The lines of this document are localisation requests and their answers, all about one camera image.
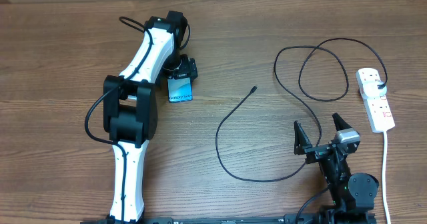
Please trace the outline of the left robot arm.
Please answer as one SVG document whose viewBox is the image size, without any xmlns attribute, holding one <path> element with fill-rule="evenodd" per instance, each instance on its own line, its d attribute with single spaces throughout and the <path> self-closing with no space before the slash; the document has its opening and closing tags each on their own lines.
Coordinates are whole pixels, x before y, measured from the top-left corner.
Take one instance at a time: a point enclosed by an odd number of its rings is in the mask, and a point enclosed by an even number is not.
<svg viewBox="0 0 427 224">
<path fill-rule="evenodd" d="M 130 64 L 103 84 L 103 128 L 113 143 L 115 191 L 108 223 L 138 223 L 145 209 L 142 186 L 145 153 L 157 129 L 155 83 L 166 77 L 169 102 L 191 101 L 195 59 L 181 53 L 190 36 L 184 14 L 151 17 Z"/>
</svg>

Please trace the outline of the blue Samsung Galaxy phone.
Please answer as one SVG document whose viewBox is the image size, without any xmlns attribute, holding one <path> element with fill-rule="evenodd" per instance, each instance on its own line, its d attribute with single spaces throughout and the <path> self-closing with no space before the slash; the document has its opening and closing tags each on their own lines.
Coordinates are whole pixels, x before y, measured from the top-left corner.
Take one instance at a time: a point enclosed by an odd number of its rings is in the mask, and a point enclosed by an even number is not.
<svg viewBox="0 0 427 224">
<path fill-rule="evenodd" d="M 180 103 L 193 99 L 191 79 L 168 79 L 168 96 L 170 103 Z"/>
</svg>

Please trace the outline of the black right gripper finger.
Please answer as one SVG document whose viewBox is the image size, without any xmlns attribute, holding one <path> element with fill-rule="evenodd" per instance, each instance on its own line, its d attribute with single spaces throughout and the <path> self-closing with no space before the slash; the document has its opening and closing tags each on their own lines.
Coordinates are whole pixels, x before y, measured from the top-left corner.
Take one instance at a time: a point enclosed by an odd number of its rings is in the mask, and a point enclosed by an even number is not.
<svg viewBox="0 0 427 224">
<path fill-rule="evenodd" d="M 332 115 L 332 118 L 334 120 L 336 131 L 342 131 L 342 130 L 351 128 L 351 126 L 348 123 L 346 123 L 338 113 L 334 113 Z"/>
<path fill-rule="evenodd" d="M 306 149 L 312 148 L 312 144 L 298 121 L 294 121 L 294 132 L 294 154 L 303 155 L 306 153 Z"/>
</svg>

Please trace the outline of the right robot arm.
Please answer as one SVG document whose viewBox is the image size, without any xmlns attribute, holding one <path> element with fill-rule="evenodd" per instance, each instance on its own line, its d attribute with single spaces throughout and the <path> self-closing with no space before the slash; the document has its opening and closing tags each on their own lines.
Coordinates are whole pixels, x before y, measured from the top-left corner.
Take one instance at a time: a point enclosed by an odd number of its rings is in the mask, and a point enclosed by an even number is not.
<svg viewBox="0 0 427 224">
<path fill-rule="evenodd" d="M 337 113 L 332 115 L 336 134 L 325 145 L 313 146 L 301 124 L 294 122 L 294 153 L 304 155 L 305 163 L 317 163 L 326 180 L 326 188 L 307 200 L 295 217 L 285 220 L 294 223 L 364 223 L 377 220 L 369 211 L 374 208 L 379 181 L 371 174 L 351 173 L 346 158 L 355 153 L 360 144 L 360 134 Z M 330 192 L 333 204 L 320 207 L 317 213 L 303 215 L 302 211 L 313 200 Z"/>
</svg>

